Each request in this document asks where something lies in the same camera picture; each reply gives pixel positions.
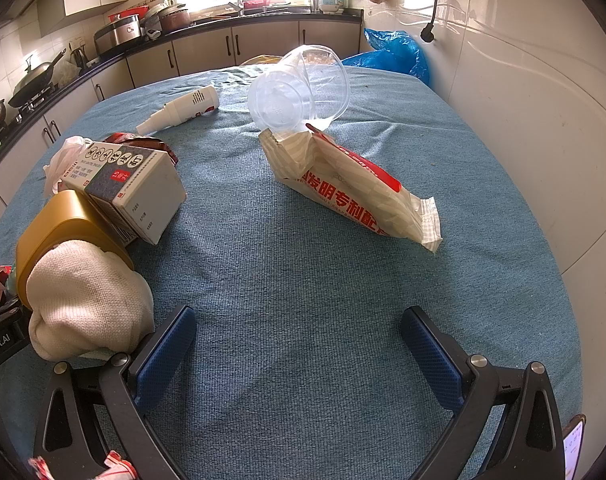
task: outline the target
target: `metal screw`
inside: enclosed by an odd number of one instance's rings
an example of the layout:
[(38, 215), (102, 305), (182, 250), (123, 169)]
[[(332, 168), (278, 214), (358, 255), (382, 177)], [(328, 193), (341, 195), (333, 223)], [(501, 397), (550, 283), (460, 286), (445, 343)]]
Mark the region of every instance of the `metal screw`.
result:
[(542, 374), (545, 371), (545, 367), (537, 361), (533, 362), (530, 365), (530, 368), (532, 368), (532, 371), (536, 374)]
[(128, 357), (125, 354), (116, 354), (112, 356), (110, 362), (114, 366), (123, 366), (126, 362), (128, 362)]
[(61, 361), (60, 363), (56, 363), (54, 365), (54, 373), (56, 375), (64, 374), (67, 371), (67, 363)]
[(484, 366), (486, 366), (488, 364), (488, 360), (483, 357), (483, 355), (481, 354), (474, 354), (471, 358), (470, 358), (470, 362), (475, 365), (475, 367), (477, 368), (483, 368)]

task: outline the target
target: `blue plastic bag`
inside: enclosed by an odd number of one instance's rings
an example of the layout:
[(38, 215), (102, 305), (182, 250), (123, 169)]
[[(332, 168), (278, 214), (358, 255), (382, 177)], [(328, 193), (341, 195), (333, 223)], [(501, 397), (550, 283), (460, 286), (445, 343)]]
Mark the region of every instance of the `blue plastic bag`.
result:
[(364, 33), (368, 43), (376, 50), (344, 59), (344, 65), (410, 74), (429, 86), (430, 69), (425, 54), (407, 32), (366, 28)]

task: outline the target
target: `red bowl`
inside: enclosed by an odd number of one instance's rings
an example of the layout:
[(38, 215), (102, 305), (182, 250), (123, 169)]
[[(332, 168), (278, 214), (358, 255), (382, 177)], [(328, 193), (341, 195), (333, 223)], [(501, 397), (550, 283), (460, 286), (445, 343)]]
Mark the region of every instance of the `red bowl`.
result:
[(139, 20), (143, 19), (143, 16), (147, 14), (149, 10), (149, 5), (143, 5), (140, 7), (134, 7), (133, 9), (122, 10), (121, 12), (117, 12), (116, 14), (110, 14), (110, 22), (114, 22), (120, 18), (127, 18), (128, 16), (134, 16), (134, 14), (138, 14)]

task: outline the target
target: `cardboard box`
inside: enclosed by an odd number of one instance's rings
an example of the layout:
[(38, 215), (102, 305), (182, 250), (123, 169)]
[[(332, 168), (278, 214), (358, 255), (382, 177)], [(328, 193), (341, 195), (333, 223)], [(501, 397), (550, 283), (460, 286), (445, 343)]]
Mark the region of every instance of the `cardboard box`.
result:
[(94, 142), (62, 181), (89, 197), (123, 240), (139, 236), (154, 245), (187, 198), (166, 152), (109, 142)]

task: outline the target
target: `phone screen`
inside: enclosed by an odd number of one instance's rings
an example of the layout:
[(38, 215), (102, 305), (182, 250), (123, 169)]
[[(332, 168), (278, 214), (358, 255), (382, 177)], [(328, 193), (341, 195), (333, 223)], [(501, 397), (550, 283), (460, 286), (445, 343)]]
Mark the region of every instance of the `phone screen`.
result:
[(583, 430), (586, 423), (585, 415), (575, 416), (563, 434), (563, 448), (566, 454), (566, 480), (573, 480), (576, 473), (576, 464), (579, 462), (581, 444), (583, 442)]

